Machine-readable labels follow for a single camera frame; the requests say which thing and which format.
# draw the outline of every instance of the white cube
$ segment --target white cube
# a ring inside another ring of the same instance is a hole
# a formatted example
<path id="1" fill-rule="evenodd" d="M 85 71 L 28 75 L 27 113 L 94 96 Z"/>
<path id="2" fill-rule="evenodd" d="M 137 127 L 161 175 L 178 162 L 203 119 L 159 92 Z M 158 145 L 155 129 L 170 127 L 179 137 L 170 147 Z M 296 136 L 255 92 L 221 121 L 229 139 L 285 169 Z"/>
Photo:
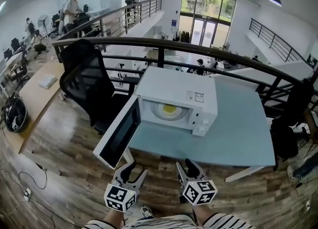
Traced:
<path id="1" fill-rule="evenodd" d="M 217 192 L 218 190 L 212 180 L 189 181 L 182 195 L 192 205 L 202 205 L 210 203 Z"/>
<path id="2" fill-rule="evenodd" d="M 135 191 L 108 184 L 104 194 L 104 200 L 107 207 L 126 212 L 137 202 L 137 194 Z"/>

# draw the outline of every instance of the fluorescent light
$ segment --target fluorescent light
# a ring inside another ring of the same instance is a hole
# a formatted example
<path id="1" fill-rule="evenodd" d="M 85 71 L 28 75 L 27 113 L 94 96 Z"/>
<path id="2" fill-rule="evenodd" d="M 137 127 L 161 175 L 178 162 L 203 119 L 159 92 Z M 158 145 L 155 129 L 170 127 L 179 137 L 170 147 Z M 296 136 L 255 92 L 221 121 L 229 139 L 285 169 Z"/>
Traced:
<path id="1" fill-rule="evenodd" d="M 5 3 L 6 3 L 6 1 L 3 2 L 2 4 L 0 4 L 0 11 L 2 10 L 2 8 L 3 8 L 3 6 L 4 6 Z"/>
<path id="2" fill-rule="evenodd" d="M 269 1 L 271 1 L 272 3 L 274 3 L 276 5 L 282 6 L 282 3 L 280 0 L 269 0 Z"/>

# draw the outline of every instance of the sneaker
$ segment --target sneaker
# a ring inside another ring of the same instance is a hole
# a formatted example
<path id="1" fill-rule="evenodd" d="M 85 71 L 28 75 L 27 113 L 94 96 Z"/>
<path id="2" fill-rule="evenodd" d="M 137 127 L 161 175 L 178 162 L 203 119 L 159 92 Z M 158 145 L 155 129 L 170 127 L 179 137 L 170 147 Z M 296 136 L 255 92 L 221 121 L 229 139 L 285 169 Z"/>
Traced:
<path id="1" fill-rule="evenodd" d="M 141 207 L 141 213 L 143 214 L 144 218 L 153 217 L 153 211 L 148 206 Z"/>
<path id="2" fill-rule="evenodd" d="M 289 178 L 290 181 L 295 179 L 295 177 L 293 177 L 293 172 L 294 171 L 292 170 L 292 168 L 290 166 L 288 166 L 287 167 L 287 175 L 288 175 L 288 178 Z"/>

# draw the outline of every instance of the striped sleeve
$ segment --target striped sleeve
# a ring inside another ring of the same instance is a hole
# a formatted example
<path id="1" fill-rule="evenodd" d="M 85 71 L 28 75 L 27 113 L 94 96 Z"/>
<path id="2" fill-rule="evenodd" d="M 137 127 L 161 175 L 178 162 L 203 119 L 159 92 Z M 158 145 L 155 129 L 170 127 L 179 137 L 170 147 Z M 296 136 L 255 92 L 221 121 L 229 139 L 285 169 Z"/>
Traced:
<path id="1" fill-rule="evenodd" d="M 105 221 L 94 219 L 89 221 L 82 229 L 116 229 L 116 227 Z"/>
<path id="2" fill-rule="evenodd" d="M 202 226 L 211 229 L 255 229 L 255 227 L 236 216 L 223 213 L 213 214 Z"/>

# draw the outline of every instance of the power plug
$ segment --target power plug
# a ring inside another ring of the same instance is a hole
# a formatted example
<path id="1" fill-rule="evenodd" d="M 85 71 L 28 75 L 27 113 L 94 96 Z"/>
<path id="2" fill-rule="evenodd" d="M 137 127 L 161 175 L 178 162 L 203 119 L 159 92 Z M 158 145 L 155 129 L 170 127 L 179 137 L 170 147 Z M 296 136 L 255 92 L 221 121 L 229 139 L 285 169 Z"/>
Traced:
<path id="1" fill-rule="evenodd" d="M 306 211 L 308 211 L 310 209 L 310 201 L 306 201 Z"/>
<path id="2" fill-rule="evenodd" d="M 29 201 L 31 197 L 32 191 L 31 189 L 27 188 L 26 191 L 24 192 L 24 200 Z"/>

